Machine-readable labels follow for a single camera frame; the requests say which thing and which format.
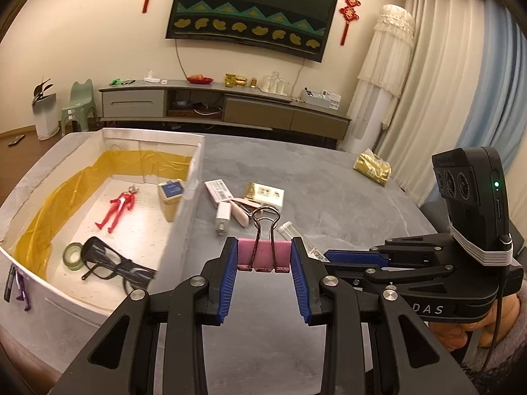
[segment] red action figure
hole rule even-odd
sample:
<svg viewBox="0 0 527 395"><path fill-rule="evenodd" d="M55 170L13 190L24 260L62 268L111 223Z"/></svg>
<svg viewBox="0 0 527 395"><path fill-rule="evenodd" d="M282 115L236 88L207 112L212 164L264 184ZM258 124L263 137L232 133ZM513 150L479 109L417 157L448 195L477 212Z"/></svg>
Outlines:
<svg viewBox="0 0 527 395"><path fill-rule="evenodd" d="M128 211L130 211L133 208L133 204L135 203L135 194L139 191L138 188L136 188L134 185L131 186L127 192L123 192L119 195L117 199L110 200L110 203L112 203L112 206L110 207L110 210L106 214L106 217L104 217L104 220L102 220L101 223L96 223L96 226L102 230L104 225L108 222L112 214L117 212L115 215L115 218L113 219L113 223L110 227L108 227L108 233L113 232L113 229L115 226L117 226L117 222L119 221L119 217L125 210L125 205L128 204Z"/></svg>

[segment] yellow plastic liner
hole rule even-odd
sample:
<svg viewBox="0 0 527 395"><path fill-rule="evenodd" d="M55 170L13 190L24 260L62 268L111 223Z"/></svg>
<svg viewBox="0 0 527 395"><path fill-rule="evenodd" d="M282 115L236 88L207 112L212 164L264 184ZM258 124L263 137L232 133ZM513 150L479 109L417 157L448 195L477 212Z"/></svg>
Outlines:
<svg viewBox="0 0 527 395"><path fill-rule="evenodd" d="M15 260L46 280L51 240L107 178L112 175L156 175L186 179L191 159L150 150L105 151L93 166L77 172L46 198L18 240L13 253Z"/></svg>

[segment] drawer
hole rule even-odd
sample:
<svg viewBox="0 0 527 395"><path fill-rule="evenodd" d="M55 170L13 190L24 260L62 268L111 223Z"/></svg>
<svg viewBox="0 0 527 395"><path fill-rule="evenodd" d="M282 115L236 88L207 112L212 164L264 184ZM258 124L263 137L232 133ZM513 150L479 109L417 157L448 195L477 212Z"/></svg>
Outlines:
<svg viewBox="0 0 527 395"><path fill-rule="evenodd" d="M103 92L103 117L163 117L166 91Z"/></svg>
<svg viewBox="0 0 527 395"><path fill-rule="evenodd" d="M223 121L289 130L293 112L291 107L272 102L228 97L225 101Z"/></svg>
<svg viewBox="0 0 527 395"><path fill-rule="evenodd" d="M343 140L349 120L323 113L295 110L291 130Z"/></svg>

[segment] red plate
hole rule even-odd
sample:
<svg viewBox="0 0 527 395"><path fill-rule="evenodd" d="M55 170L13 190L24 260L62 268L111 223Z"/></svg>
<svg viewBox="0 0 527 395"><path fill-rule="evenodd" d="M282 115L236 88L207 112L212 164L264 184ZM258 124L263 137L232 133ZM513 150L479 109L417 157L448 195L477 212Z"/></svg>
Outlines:
<svg viewBox="0 0 527 395"><path fill-rule="evenodd" d="M210 77L204 77L202 80L191 80L190 77L188 77L186 80L188 80L189 83L194 83L195 85L208 85L212 83L214 79Z"/></svg>

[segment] blue label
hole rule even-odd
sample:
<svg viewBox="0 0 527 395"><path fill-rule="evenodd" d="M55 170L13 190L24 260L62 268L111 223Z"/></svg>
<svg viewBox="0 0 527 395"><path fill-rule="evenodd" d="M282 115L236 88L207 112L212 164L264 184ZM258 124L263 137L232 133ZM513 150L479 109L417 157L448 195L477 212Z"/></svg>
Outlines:
<svg viewBox="0 0 527 395"><path fill-rule="evenodd" d="M165 196L167 196L167 199L173 198L174 196L179 196L180 194L183 194L184 191L183 186L179 181L175 183L167 183L161 188L163 189Z"/></svg>

